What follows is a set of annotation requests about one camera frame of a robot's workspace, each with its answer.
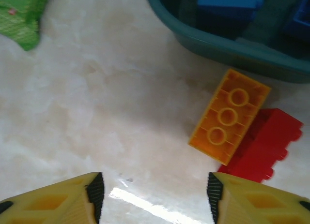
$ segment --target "red lego brick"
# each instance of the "red lego brick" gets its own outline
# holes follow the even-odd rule
[[[286,147],[302,136],[302,125],[280,109],[261,109],[231,161],[218,172],[258,183],[270,179],[272,166],[287,156]]]

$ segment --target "white tile floor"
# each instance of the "white tile floor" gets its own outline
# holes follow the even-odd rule
[[[105,224],[211,224],[209,171],[187,145],[227,67],[183,49],[146,0],[50,0],[42,40],[0,36],[0,200],[102,171]],[[310,197],[310,85],[253,74],[304,122],[266,184]]]

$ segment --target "green plastic bag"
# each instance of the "green plastic bag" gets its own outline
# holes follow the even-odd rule
[[[0,0],[0,34],[17,42],[24,50],[40,41],[39,22],[47,0]]]

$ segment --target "blue lego brick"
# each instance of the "blue lego brick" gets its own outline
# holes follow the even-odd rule
[[[198,0],[198,20],[207,25],[246,26],[264,0]]]
[[[310,0],[302,0],[283,31],[292,37],[310,43]]]

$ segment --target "yellow plastic part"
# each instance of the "yellow plastic part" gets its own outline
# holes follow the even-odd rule
[[[0,224],[96,224],[86,187],[98,174],[88,173],[1,201],[13,205],[0,214]]]
[[[270,88],[230,69],[195,128],[189,145],[227,165]]]
[[[305,197],[225,173],[213,175],[223,185],[217,224],[310,223],[310,210],[299,203],[310,202]],[[210,196],[218,189],[208,187]]]

